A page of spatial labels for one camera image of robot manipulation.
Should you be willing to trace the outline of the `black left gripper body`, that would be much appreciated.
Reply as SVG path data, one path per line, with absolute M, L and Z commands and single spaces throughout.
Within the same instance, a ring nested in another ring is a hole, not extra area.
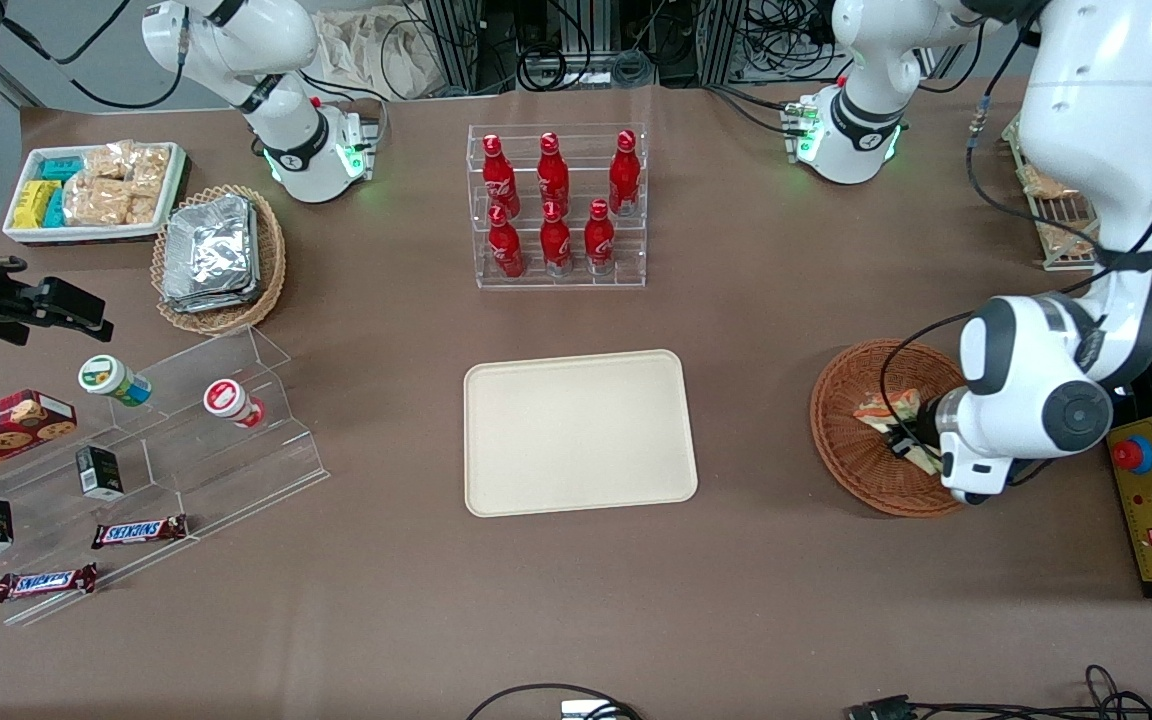
M 918 444 L 940 442 L 935 414 L 942 397 L 922 397 L 920 393 L 899 393 L 899 429 Z

